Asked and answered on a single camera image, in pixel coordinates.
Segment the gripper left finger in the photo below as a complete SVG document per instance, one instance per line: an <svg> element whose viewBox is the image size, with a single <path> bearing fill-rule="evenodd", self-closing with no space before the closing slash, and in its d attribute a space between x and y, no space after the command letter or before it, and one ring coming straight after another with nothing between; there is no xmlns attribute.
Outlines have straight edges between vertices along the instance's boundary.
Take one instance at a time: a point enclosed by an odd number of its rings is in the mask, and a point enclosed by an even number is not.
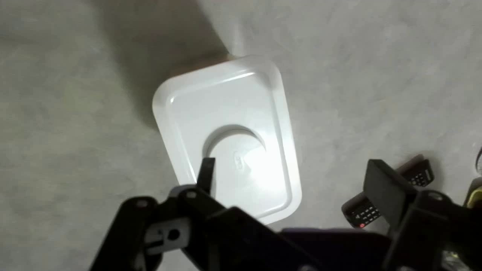
<svg viewBox="0 0 482 271"><path fill-rule="evenodd" d="M174 187L159 203L126 199L116 212L90 271L156 271L180 250L200 271L313 271L313 259L237 207L210 194L215 158L203 158L197 183Z"/></svg>

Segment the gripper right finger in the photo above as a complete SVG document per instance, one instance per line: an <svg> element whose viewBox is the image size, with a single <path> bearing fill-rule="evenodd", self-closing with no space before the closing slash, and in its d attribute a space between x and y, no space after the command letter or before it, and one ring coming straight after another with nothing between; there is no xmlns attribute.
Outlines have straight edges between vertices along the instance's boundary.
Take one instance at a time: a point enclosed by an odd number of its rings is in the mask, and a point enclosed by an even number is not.
<svg viewBox="0 0 482 271"><path fill-rule="evenodd" d="M390 227L386 271L442 271L444 251L482 271L482 209L460 206L436 190L418 190L379 159L367 163L363 192Z"/></svg>

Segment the white container lid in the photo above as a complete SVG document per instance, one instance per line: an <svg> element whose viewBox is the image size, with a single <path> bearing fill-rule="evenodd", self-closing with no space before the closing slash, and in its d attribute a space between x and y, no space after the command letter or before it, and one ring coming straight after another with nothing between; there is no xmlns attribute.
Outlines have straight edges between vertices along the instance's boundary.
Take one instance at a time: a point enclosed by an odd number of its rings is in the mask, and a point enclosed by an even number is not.
<svg viewBox="0 0 482 271"><path fill-rule="evenodd" d="M152 113L179 185L215 158L210 194L270 224L292 215L302 185L279 67L245 56L166 79Z"/></svg>

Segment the black remote control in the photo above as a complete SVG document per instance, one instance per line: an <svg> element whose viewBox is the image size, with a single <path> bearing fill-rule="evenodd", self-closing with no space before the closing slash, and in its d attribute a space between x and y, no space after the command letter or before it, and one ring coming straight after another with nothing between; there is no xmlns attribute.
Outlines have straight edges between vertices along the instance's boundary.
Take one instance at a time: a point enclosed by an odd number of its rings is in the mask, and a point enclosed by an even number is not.
<svg viewBox="0 0 482 271"><path fill-rule="evenodd" d="M396 169L414 187L427 187L435 180L432 165L422 154ZM363 192L345 202L341 207L345 219L353 228L365 228L381 217L380 211Z"/></svg>

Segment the yellow and black object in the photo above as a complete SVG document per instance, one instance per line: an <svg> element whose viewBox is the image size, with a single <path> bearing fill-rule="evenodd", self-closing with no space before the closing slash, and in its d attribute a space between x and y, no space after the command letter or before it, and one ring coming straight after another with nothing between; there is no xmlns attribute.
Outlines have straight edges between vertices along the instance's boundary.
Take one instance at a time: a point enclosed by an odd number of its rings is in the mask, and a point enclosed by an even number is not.
<svg viewBox="0 0 482 271"><path fill-rule="evenodd" d="M469 186L464 206L466 208L482 209L482 177L472 180Z"/></svg>

